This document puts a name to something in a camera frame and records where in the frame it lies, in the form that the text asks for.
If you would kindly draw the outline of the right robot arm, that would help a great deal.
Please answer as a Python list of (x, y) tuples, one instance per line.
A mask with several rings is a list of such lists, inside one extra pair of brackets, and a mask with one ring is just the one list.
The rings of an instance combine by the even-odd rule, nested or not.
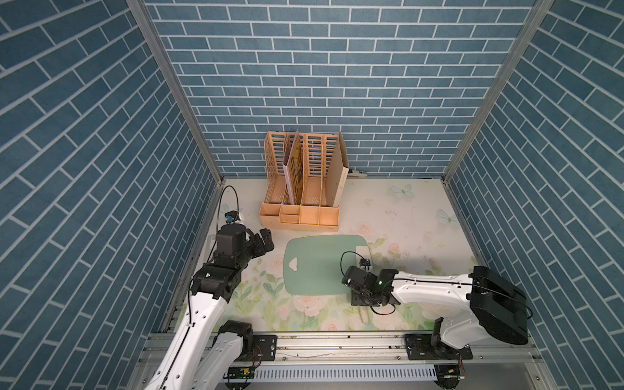
[(525, 292), (485, 266), (457, 276), (421, 276), (394, 269), (376, 275), (351, 266), (341, 283), (351, 290), (353, 306), (375, 309), (418, 303), (455, 309), (455, 315), (435, 321), (432, 338), (449, 349), (461, 350), (489, 337), (508, 345), (528, 343), (532, 311)]

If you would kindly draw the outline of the brown folder in organizer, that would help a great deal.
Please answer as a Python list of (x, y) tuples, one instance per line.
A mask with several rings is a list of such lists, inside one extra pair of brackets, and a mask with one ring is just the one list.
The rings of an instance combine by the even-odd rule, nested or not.
[(286, 195), (290, 205), (300, 204), (298, 174), (301, 162), (301, 136), (299, 132), (288, 133), (284, 144), (283, 171)]

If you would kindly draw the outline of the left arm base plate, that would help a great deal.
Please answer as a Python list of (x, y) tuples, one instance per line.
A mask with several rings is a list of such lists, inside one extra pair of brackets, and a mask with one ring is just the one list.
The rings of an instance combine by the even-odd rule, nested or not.
[(277, 348), (276, 335), (240, 336), (234, 332), (219, 333), (209, 351), (211, 357), (224, 358), (225, 362), (274, 362)]

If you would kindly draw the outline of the peach desk file organizer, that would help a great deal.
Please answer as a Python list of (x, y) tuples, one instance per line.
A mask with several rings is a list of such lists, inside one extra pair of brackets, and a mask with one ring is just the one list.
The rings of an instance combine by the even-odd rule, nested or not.
[(288, 133), (269, 132), (264, 141), (267, 191), (259, 211), (263, 227), (315, 232), (336, 232), (340, 203), (349, 175), (343, 135), (299, 133), (301, 162), (298, 174), (299, 205), (290, 205), (283, 171)]

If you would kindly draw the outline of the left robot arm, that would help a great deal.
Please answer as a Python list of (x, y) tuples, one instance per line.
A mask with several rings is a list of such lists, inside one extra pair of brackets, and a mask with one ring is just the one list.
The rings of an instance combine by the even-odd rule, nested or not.
[(240, 356), (253, 350), (253, 327), (227, 321), (210, 350), (211, 333), (225, 312), (249, 262), (274, 250), (271, 231), (252, 232), (243, 224), (225, 224), (216, 234), (209, 260), (193, 276), (185, 322), (146, 385), (148, 389), (214, 389)]

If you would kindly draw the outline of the aluminium mounting rail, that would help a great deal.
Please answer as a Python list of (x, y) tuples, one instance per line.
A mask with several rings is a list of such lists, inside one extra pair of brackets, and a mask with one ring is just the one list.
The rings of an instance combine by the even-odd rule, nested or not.
[(402, 331), (278, 332), (274, 362), (268, 366), (416, 365), (461, 366), (469, 388), (554, 389), (556, 384), (533, 344), (506, 345), (487, 340), (471, 346), (471, 360), (409, 360)]

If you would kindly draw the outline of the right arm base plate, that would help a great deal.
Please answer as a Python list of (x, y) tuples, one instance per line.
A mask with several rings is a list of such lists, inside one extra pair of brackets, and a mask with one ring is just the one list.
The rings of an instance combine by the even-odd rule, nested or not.
[(442, 341), (438, 341), (432, 334), (412, 333), (404, 336), (408, 359), (413, 360), (471, 360), (471, 348), (454, 349)]

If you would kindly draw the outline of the green cutting board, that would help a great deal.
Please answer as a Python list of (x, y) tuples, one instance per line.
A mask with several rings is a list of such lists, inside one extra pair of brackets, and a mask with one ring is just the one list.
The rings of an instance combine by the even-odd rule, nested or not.
[(342, 273), (370, 256), (367, 241), (357, 235), (292, 239), (284, 253), (284, 286), (293, 296), (346, 295)]

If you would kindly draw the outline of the small device at back wall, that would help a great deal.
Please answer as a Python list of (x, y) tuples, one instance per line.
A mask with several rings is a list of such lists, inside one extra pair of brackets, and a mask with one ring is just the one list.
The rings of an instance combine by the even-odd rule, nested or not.
[(348, 177), (367, 178), (367, 173), (358, 170), (350, 170)]

